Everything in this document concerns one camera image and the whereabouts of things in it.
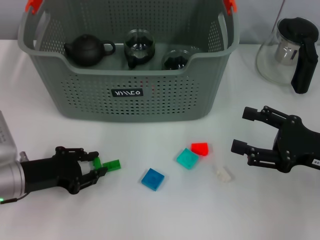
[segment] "red block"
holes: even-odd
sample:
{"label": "red block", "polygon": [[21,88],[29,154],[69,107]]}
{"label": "red block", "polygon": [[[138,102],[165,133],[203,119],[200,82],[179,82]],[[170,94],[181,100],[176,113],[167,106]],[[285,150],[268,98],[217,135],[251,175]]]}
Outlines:
{"label": "red block", "polygon": [[208,143],[192,143],[191,151],[200,156],[207,156],[209,154],[209,146]]}

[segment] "basket logo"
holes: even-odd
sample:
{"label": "basket logo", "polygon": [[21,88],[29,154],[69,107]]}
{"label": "basket logo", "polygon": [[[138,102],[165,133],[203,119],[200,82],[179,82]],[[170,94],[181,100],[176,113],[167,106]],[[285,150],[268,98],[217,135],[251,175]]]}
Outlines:
{"label": "basket logo", "polygon": [[144,95],[144,91],[142,88],[135,89],[111,89],[112,96],[115,98],[121,97],[142,97]]}

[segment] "blue block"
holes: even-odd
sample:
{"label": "blue block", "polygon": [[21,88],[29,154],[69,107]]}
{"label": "blue block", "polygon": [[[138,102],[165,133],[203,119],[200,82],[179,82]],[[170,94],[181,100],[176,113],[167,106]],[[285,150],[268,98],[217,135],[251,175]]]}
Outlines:
{"label": "blue block", "polygon": [[186,169],[192,169],[197,163],[199,156],[189,149],[183,150],[183,152],[177,157],[176,161],[184,166]]}
{"label": "blue block", "polygon": [[153,191],[156,191],[164,179],[165,176],[150,168],[141,183]]}

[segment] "black jar lid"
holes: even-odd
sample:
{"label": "black jar lid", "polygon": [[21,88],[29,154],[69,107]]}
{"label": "black jar lid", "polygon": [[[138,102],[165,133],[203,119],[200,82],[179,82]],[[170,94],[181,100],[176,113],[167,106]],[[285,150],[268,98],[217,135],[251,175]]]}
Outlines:
{"label": "black jar lid", "polygon": [[318,41],[319,30],[310,21],[301,18],[285,18],[278,24],[280,34],[287,40],[301,45],[303,39],[309,38],[314,43]]}

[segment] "white wall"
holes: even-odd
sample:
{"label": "white wall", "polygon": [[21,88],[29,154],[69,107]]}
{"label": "white wall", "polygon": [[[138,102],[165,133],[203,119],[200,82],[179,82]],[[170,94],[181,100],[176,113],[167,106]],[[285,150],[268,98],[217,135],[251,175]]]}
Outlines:
{"label": "white wall", "polygon": [[[0,0],[0,39],[17,39],[20,19],[27,1]],[[262,43],[272,30],[282,1],[236,0],[240,42]],[[320,26],[320,0],[286,0],[281,16],[305,17]]]}

